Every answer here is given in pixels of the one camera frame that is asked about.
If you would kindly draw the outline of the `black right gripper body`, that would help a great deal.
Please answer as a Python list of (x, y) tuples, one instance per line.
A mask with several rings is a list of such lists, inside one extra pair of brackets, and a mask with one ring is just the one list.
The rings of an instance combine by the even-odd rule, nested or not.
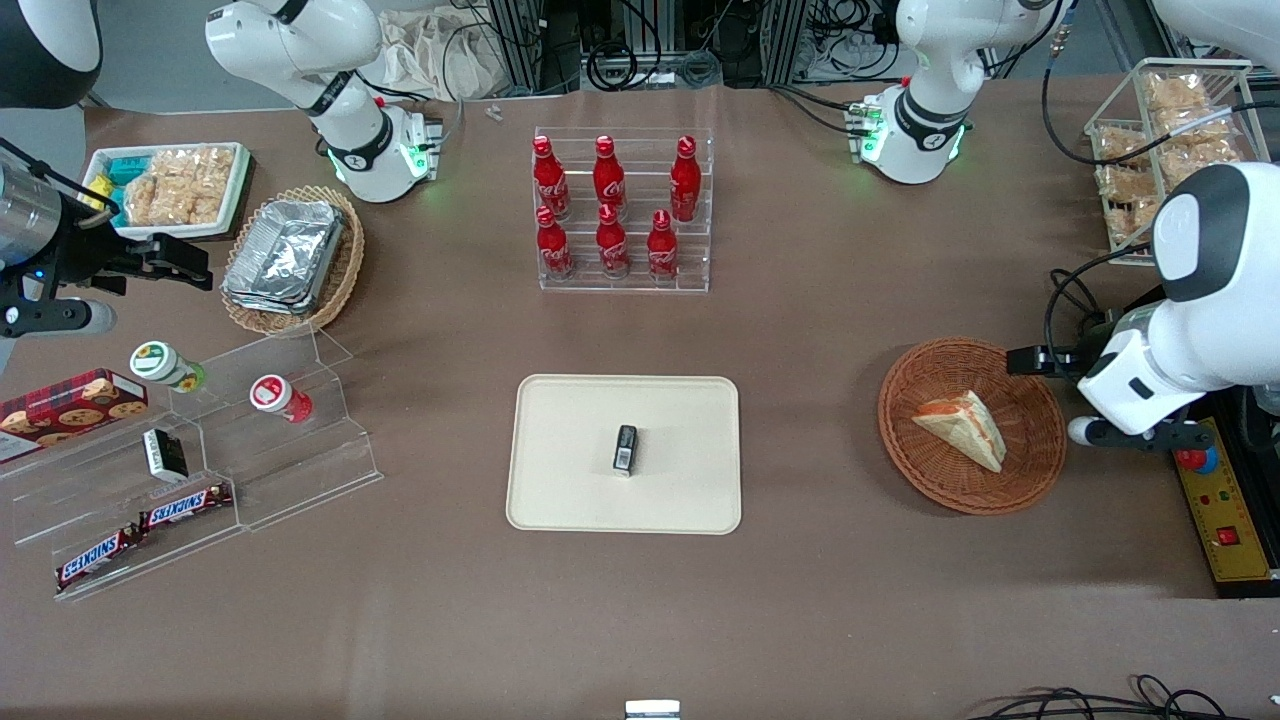
[(92, 286), (124, 295), (129, 278), (147, 279), (145, 246), (116, 233), (111, 224), (79, 228), (70, 223), (54, 231), (38, 251), (38, 299), (55, 299), (67, 284)]

